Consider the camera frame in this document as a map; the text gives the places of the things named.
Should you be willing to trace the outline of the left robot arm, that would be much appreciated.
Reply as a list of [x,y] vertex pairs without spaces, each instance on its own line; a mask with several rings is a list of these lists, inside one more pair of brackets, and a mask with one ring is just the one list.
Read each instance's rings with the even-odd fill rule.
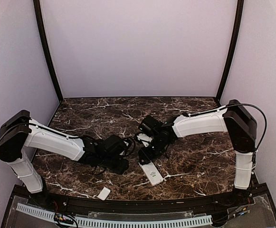
[[49,207],[53,197],[45,191],[46,184],[28,159],[24,147],[42,149],[122,175],[129,168],[125,155],[130,146],[131,143],[117,135],[96,140],[90,136],[59,132],[32,119],[27,110],[19,111],[0,127],[0,160],[12,168],[42,207]]

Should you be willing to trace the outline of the black front rail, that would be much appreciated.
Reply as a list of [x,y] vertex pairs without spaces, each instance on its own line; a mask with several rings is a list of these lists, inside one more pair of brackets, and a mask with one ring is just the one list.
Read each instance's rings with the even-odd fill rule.
[[219,212],[225,211],[234,202],[227,200],[231,193],[222,193],[211,196],[174,199],[174,200],[147,200],[147,201],[125,201],[125,200],[100,200],[82,197],[48,193],[48,197],[58,204],[58,209],[64,212],[75,212],[86,214],[95,212],[124,212],[124,213],[153,213],[153,212],[181,212],[192,210],[194,212]]

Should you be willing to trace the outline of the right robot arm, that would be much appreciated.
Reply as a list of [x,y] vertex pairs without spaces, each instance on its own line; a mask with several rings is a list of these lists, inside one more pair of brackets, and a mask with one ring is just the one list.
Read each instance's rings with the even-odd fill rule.
[[257,140],[257,122],[248,112],[248,104],[230,100],[227,105],[205,112],[183,113],[165,122],[146,116],[139,125],[135,140],[143,144],[138,151],[139,165],[152,186],[163,182],[163,177],[153,164],[170,144],[186,136],[227,132],[236,152],[235,190],[228,196],[232,206],[243,202],[249,188],[252,172],[256,167],[256,153],[261,144]]

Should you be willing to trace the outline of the white battery cover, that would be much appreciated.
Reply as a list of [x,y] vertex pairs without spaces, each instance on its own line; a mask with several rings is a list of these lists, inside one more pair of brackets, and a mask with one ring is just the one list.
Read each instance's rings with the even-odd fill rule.
[[111,190],[107,187],[103,187],[101,192],[97,195],[97,198],[100,200],[106,200],[109,194],[111,193]]

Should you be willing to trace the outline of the right black frame post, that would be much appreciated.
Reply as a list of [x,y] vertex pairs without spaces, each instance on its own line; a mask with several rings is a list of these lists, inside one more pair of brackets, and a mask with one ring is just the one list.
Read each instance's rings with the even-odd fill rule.
[[230,45],[228,49],[228,54],[225,62],[225,66],[222,72],[221,80],[219,83],[219,87],[216,93],[216,96],[214,98],[215,102],[217,105],[220,105],[220,101],[227,83],[227,79],[230,73],[230,68],[232,65],[233,57],[235,54],[236,50],[236,45],[238,41],[238,36],[239,36],[239,30],[240,30],[240,24],[241,24],[241,19],[243,15],[243,8],[244,8],[244,0],[237,0],[237,7],[236,7],[236,13],[235,13],[235,19],[234,19],[234,25],[233,25],[233,30],[232,30],[232,35],[231,35],[231,40],[230,40]]

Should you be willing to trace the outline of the left black frame post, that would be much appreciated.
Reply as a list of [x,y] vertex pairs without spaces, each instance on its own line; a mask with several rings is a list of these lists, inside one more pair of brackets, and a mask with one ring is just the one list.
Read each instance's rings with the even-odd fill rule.
[[64,98],[63,98],[62,91],[54,69],[51,53],[49,50],[49,45],[48,45],[48,40],[46,36],[43,15],[42,15],[42,9],[41,9],[41,1],[33,0],[33,6],[34,6],[35,17],[36,17],[37,26],[38,26],[38,33],[39,33],[45,61],[47,64],[47,68],[49,71],[50,79],[53,84],[58,101],[61,103],[64,100]]

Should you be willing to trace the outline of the black frame post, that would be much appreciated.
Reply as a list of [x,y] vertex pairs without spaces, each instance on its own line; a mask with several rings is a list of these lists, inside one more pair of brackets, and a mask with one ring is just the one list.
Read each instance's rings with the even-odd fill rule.
[[48,40],[46,36],[43,15],[42,15],[42,9],[41,9],[41,1],[33,0],[33,6],[34,6],[35,17],[36,17],[37,26],[38,26],[38,33],[39,33],[45,61],[47,64],[47,68],[49,71],[50,79],[53,84],[58,101],[61,103],[64,100],[64,98],[63,98],[62,91],[54,69],[51,53],[49,50],[49,45],[48,45]]
[[230,68],[232,65],[233,57],[235,54],[236,50],[236,45],[238,41],[238,36],[239,36],[239,30],[240,30],[240,24],[241,24],[241,19],[243,15],[243,8],[244,8],[244,0],[237,0],[237,7],[236,7],[236,13],[235,13],[235,19],[234,19],[234,25],[233,25],[233,30],[232,30],[232,35],[231,35],[231,40],[230,40],[230,45],[228,49],[228,54],[225,62],[225,66],[222,72],[221,80],[219,83],[219,87],[216,93],[216,96],[214,98],[215,102],[217,105],[220,105],[220,101],[227,83],[227,79],[230,73]]

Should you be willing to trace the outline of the white remote control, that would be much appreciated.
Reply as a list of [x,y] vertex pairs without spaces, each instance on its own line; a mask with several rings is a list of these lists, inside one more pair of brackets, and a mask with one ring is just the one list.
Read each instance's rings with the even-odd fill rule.
[[152,162],[144,165],[139,165],[152,186],[158,185],[163,182],[162,175]]

